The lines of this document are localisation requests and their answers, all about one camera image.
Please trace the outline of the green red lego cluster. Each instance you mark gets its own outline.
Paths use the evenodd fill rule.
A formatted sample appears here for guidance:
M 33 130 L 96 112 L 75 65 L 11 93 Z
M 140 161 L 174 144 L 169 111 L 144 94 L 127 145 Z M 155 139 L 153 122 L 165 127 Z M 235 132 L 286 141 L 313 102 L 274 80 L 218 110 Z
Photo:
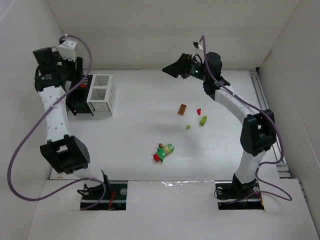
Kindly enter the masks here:
M 163 145 L 162 143 L 158 144 L 157 152 L 153 155 L 153 159 L 158 162 L 164 162 L 164 159 L 175 150 L 175 147 L 169 143 Z

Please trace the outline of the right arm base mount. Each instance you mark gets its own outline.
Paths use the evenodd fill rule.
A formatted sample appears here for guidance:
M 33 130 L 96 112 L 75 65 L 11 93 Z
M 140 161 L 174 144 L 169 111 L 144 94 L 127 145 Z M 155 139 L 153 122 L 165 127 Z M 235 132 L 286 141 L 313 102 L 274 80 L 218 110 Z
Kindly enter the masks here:
M 242 184 L 233 175 L 231 181 L 215 181 L 214 196 L 219 210 L 264 210 L 258 181 Z

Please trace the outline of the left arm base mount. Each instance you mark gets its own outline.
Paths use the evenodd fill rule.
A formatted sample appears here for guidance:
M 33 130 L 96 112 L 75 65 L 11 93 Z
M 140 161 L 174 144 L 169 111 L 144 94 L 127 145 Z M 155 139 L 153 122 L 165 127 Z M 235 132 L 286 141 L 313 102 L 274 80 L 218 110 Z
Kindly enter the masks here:
M 125 211 L 127 206 L 128 182 L 110 181 L 102 171 L 103 184 L 89 187 L 84 184 L 77 190 L 81 195 L 80 209 L 86 211 Z

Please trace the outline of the brown lego brick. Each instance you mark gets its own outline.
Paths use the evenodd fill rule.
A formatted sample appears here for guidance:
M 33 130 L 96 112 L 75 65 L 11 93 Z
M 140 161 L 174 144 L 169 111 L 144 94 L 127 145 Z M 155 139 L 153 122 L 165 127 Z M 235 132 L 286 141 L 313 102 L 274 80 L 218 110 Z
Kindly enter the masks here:
M 181 104 L 177 114 L 180 116 L 183 116 L 186 112 L 186 109 L 187 109 L 187 105 Z

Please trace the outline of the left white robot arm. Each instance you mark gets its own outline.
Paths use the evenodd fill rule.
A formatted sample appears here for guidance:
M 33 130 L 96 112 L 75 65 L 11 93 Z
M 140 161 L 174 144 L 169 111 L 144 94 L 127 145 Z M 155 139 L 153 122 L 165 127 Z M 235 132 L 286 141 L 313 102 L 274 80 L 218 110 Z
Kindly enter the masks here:
M 57 173 L 84 172 L 84 178 L 97 180 L 89 172 L 91 160 L 87 147 L 71 134 L 65 99 L 67 81 L 75 88 L 86 79 L 83 59 L 63 58 L 50 47 L 35 50 L 33 54 L 38 62 L 35 89 L 43 102 L 47 129 L 46 143 L 40 146 L 42 156 Z

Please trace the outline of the lime curved lego brick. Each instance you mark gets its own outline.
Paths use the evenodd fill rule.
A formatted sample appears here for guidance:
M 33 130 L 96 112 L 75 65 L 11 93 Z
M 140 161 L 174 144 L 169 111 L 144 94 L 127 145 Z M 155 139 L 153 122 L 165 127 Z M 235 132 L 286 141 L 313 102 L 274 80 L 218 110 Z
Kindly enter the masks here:
M 200 120 L 200 122 L 199 122 L 199 125 L 201 126 L 201 127 L 203 127 L 204 125 L 205 125 L 205 123 L 206 123 L 206 121 L 207 121 L 207 116 L 203 116 L 202 118 L 201 118 L 201 120 Z

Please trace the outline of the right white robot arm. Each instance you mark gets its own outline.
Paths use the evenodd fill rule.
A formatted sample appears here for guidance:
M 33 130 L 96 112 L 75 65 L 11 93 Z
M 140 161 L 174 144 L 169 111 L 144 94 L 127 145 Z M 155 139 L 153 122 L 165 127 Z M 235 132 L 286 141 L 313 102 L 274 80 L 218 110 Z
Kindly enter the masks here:
M 191 54 L 183 53 L 180 58 L 164 67 L 162 72 L 173 78 L 190 76 L 203 81 L 203 89 L 211 99 L 223 105 L 241 123 L 240 144 L 243 149 L 239 167 L 231 183 L 218 186 L 217 196 L 221 200 L 244 198 L 256 186 L 256 169 L 266 152 L 276 141 L 276 132 L 271 125 L 274 114 L 267 109 L 258 112 L 236 99 L 233 88 L 222 73 L 219 54 L 209 52 L 201 62 Z

